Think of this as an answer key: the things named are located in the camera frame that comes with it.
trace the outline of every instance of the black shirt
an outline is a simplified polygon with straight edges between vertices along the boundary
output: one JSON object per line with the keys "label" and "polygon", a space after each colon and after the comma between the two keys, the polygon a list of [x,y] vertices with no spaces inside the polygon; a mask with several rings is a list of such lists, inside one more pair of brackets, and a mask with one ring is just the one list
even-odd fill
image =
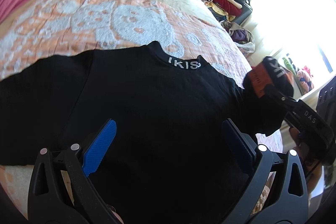
{"label": "black shirt", "polygon": [[0,82],[0,164],[34,164],[111,118],[116,137],[89,178],[125,224],[218,223],[247,179],[221,124],[255,134],[246,101],[202,56],[180,60],[158,42],[52,56]]}

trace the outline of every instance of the bed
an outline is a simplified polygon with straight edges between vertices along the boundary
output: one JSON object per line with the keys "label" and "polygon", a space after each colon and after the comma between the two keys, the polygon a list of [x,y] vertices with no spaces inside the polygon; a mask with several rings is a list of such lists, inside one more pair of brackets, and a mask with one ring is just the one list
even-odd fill
{"label": "bed", "polygon": [[[51,55],[137,47],[153,40],[178,58],[201,54],[239,86],[251,69],[201,0],[30,0],[0,25],[0,80]],[[282,152],[279,131],[257,138]],[[0,166],[0,183],[25,217],[32,168]]]}

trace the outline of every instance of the hand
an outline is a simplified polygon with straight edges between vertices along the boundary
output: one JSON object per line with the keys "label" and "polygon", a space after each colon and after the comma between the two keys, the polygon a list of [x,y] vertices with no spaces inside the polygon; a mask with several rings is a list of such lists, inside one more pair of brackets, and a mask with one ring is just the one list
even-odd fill
{"label": "hand", "polygon": [[[293,138],[296,146],[293,148],[299,155],[299,157],[303,160],[305,166],[307,167],[307,170],[310,171],[314,166],[318,163],[317,159],[314,159],[313,161],[311,160],[306,160],[303,155],[302,151],[300,149],[300,139],[299,139],[299,131],[296,128],[290,128],[289,133],[291,137]],[[322,165],[319,164],[311,173],[311,176],[309,180],[307,181],[307,190],[308,194],[310,194],[316,187],[317,183],[319,182],[319,179],[322,176]]]}

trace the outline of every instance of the red pillow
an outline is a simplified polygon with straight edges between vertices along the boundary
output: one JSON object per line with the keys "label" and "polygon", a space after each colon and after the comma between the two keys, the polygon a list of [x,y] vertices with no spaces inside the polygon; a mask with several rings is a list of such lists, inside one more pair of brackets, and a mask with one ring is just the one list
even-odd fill
{"label": "red pillow", "polygon": [[227,0],[213,0],[213,2],[218,4],[223,10],[227,11],[229,15],[239,16],[242,13],[241,9],[238,9]]}

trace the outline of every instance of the dark blue gripper pad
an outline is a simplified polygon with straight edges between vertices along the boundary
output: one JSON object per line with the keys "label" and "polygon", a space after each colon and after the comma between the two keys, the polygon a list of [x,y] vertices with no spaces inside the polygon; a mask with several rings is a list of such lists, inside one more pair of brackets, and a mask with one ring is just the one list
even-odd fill
{"label": "dark blue gripper pad", "polygon": [[256,159],[256,152],[254,150],[256,145],[251,137],[241,133],[231,119],[227,119],[222,123],[222,136],[241,171],[249,176],[253,175]]}
{"label": "dark blue gripper pad", "polygon": [[107,149],[110,147],[116,136],[117,125],[115,121],[109,120],[104,128],[97,135],[90,147],[86,150],[83,157],[83,171],[88,177],[91,173],[97,171]]}

